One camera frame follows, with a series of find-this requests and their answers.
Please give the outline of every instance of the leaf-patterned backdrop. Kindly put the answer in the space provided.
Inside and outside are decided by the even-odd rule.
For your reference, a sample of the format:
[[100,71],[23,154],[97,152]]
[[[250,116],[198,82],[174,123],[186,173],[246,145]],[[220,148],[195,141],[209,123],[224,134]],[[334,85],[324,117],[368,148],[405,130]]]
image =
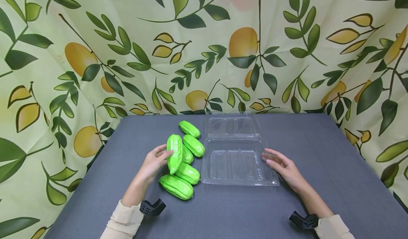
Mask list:
[[128,115],[327,113],[407,210],[407,8],[0,0],[0,238],[43,237]]

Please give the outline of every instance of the black strap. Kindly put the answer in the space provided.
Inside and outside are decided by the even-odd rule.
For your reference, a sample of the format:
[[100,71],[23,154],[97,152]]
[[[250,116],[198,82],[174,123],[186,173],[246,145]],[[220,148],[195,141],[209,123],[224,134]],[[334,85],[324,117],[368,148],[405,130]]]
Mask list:
[[314,229],[319,225],[319,218],[316,214],[311,214],[305,218],[299,215],[298,212],[293,212],[289,218],[290,221],[295,223],[295,225],[300,229]]
[[145,200],[140,204],[140,212],[146,216],[157,217],[166,208],[166,204],[159,198],[153,205]]

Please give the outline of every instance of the gray tablecloth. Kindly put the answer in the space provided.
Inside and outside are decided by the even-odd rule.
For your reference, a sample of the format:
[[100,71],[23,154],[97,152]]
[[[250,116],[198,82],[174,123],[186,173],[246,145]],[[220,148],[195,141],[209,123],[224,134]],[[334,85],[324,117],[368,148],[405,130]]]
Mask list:
[[[170,134],[181,134],[179,121],[191,121],[203,131],[205,119],[204,115],[124,118],[45,238],[98,239],[146,153],[166,143]],[[258,119],[269,147],[295,161],[357,239],[408,238],[408,215],[331,118],[281,114]],[[201,161],[195,159],[193,166],[200,170]],[[167,207],[157,218],[145,217],[135,238],[316,237],[288,220],[293,211],[301,215],[305,211],[282,178],[278,187],[199,183],[194,190],[193,199],[184,202],[153,183],[147,199],[161,198]]]

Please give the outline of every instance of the plastic clamshell box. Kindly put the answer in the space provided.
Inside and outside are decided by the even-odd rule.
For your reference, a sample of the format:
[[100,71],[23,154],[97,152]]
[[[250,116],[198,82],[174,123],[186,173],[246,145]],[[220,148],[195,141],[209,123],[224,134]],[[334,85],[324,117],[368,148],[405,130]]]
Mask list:
[[256,116],[213,113],[206,123],[206,152],[201,182],[223,185],[279,185],[275,171],[262,160],[266,147]]

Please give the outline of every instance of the hand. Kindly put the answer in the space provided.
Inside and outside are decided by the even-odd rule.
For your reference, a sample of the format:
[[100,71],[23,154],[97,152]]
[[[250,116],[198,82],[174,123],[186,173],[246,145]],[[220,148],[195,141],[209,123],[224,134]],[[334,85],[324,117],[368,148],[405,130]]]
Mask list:
[[262,153],[262,160],[266,161],[269,167],[279,172],[296,193],[300,193],[301,190],[309,187],[309,184],[292,160],[276,150],[265,149],[265,152]]

